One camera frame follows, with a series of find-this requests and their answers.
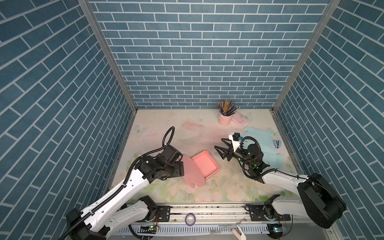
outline table surface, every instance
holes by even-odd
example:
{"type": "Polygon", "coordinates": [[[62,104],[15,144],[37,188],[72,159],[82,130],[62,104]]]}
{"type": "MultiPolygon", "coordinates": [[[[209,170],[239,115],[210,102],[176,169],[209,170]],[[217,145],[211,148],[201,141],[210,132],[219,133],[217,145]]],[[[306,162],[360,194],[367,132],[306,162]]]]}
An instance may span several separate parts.
{"type": "MultiPolygon", "coordinates": [[[[206,181],[206,186],[189,187],[184,178],[155,180],[137,193],[128,203],[136,202],[140,197],[149,195],[157,203],[193,203],[193,202],[253,202],[265,201],[273,194],[292,195],[280,187],[262,184],[244,176],[238,162],[221,159],[214,146],[226,147],[221,138],[228,138],[231,132],[243,133],[250,126],[273,133],[273,139],[281,139],[275,122],[267,109],[239,109],[239,113],[248,121],[241,127],[233,122],[226,127],[218,123],[218,110],[139,110],[136,114],[122,158],[118,165],[112,186],[123,180],[134,159],[140,154],[161,147],[165,132],[175,126],[171,145],[182,154],[191,158],[207,150],[220,167],[220,171],[206,181]]],[[[282,143],[276,153],[283,155],[281,170],[295,173],[295,168],[282,143]]]]}

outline tape roll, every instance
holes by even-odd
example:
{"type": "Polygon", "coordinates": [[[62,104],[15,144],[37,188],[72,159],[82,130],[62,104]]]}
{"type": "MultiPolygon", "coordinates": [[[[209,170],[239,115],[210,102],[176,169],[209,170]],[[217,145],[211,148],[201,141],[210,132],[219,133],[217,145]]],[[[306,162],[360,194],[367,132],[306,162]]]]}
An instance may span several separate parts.
{"type": "Polygon", "coordinates": [[[195,214],[189,213],[187,216],[185,216],[185,223],[187,226],[191,227],[195,224],[196,222],[196,217],[195,214]]]}

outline blue brick wall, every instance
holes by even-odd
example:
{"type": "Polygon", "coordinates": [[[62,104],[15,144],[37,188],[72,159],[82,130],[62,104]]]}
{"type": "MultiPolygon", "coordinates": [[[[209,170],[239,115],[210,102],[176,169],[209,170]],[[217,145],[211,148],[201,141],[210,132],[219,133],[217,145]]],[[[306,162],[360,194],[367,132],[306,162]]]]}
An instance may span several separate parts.
{"type": "Polygon", "coordinates": [[[301,166],[348,210],[344,239],[383,239],[384,1],[342,0],[278,109],[301,166]]]}
{"type": "Polygon", "coordinates": [[[91,0],[139,108],[271,108],[327,3],[91,0]]]}
{"type": "Polygon", "coordinates": [[[76,0],[0,1],[0,239],[57,239],[131,114],[76,0]]]}

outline pink cup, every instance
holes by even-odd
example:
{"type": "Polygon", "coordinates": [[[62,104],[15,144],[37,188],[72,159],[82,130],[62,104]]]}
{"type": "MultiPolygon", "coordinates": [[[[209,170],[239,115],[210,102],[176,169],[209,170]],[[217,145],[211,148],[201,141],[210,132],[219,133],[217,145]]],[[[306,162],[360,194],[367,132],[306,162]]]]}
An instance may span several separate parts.
{"type": "Polygon", "coordinates": [[[222,114],[220,114],[219,118],[218,118],[218,122],[221,126],[228,126],[230,123],[231,123],[231,116],[224,116],[222,114]]]}

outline robotic arm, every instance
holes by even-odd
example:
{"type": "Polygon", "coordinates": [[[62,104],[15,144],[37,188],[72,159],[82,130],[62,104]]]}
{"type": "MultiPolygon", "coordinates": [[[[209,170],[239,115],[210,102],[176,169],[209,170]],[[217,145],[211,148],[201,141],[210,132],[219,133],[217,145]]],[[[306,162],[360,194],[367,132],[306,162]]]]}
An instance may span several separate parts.
{"type": "Polygon", "coordinates": [[[345,202],[320,174],[295,175],[270,168],[270,165],[263,162],[264,154],[253,137],[242,138],[240,133],[231,133],[227,139],[222,138],[222,142],[228,148],[215,146],[221,158],[227,158],[228,161],[236,158],[246,177],[282,187],[298,195],[274,195],[266,201],[266,215],[270,219],[283,214],[298,215],[309,217],[323,228],[330,228],[346,210],[345,202]],[[245,140],[254,143],[244,149],[245,140]]]}
{"type": "Polygon", "coordinates": [[[118,212],[117,210],[155,179],[166,180],[170,177],[184,176],[182,154],[169,145],[174,131],[175,127],[167,131],[161,148],[139,156],[132,163],[125,179],[107,194],[81,212],[77,209],[71,210],[66,216],[68,231],[59,240],[67,235],[73,240],[105,240],[126,225],[139,220],[153,219],[157,205],[149,196],[141,198],[128,208],[118,212]],[[171,136],[165,144],[165,138],[170,132],[171,136]],[[156,157],[150,156],[161,150],[162,152],[156,157]]]}

